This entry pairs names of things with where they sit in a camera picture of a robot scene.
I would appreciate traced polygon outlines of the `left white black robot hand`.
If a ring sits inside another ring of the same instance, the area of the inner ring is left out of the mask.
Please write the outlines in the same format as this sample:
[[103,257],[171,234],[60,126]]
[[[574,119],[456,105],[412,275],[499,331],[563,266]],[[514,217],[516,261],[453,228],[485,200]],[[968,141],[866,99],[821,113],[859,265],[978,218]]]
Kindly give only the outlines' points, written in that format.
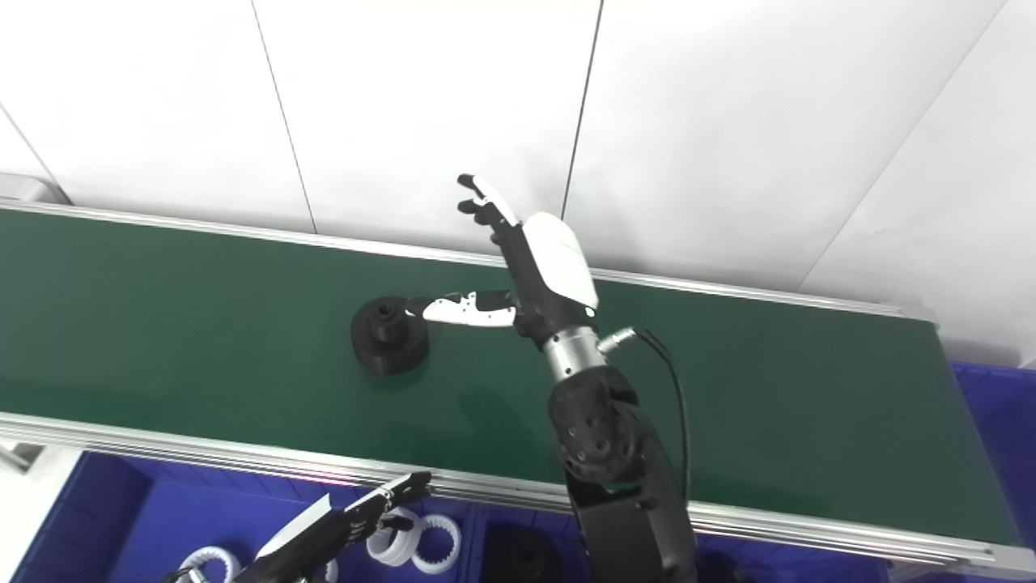
[[374,487],[343,509],[329,495],[308,506],[259,550],[236,582],[314,581],[345,547],[365,542],[381,529],[410,531],[418,524],[402,507],[431,494],[430,471],[415,471]]

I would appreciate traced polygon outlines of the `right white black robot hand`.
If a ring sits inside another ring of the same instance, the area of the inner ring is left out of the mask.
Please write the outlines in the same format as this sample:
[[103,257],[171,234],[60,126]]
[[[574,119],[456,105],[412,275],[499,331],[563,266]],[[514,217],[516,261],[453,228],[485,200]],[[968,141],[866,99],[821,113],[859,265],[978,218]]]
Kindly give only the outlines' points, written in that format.
[[471,191],[456,208],[491,229],[513,284],[503,291],[411,296],[405,314],[466,327],[511,327],[537,347],[567,330],[595,330],[598,292],[572,228],[544,211],[519,218],[485,178],[464,173],[456,181]]

